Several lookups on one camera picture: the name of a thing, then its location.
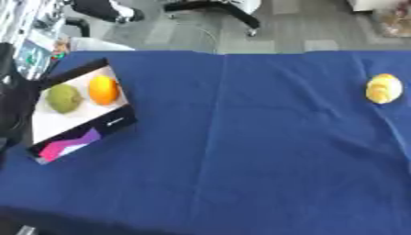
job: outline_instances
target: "floor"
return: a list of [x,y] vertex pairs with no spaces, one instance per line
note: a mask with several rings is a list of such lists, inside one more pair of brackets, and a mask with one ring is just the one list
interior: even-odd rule
[[[217,53],[299,53],[311,50],[408,50],[411,39],[379,36],[372,15],[352,14],[347,0],[262,0],[256,37],[221,11],[187,11],[170,20],[161,12],[169,0],[119,0],[142,9],[147,19],[116,26],[88,18],[92,36],[139,50]],[[69,34],[76,34],[73,28]]]

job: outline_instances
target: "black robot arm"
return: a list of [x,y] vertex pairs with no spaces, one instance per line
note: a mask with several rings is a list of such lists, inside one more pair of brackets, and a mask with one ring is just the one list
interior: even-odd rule
[[17,71],[14,52],[13,45],[0,43],[0,162],[8,147],[21,141],[39,100],[39,82]]

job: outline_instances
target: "green pear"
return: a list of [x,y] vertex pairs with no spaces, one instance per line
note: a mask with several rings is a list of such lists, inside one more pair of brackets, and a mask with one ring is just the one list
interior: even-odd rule
[[50,88],[46,99],[49,105],[61,114],[74,111],[83,102],[79,91],[69,84],[54,85]]

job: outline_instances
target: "person's foot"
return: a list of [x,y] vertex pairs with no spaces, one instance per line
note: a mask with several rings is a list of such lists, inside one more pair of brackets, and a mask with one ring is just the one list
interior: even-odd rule
[[134,16],[129,21],[140,21],[144,19],[144,13],[141,10],[133,8]]

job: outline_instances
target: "chair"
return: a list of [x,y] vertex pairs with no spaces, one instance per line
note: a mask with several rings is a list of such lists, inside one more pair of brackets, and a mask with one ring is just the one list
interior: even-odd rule
[[76,26],[81,31],[81,35],[84,38],[90,38],[90,24],[87,20],[78,17],[66,17],[66,25]]
[[175,3],[164,5],[164,12],[174,18],[172,12],[182,10],[194,10],[200,8],[220,8],[227,11],[230,15],[246,24],[249,29],[247,35],[254,37],[260,28],[260,21],[251,14],[259,8],[261,0],[180,0]]

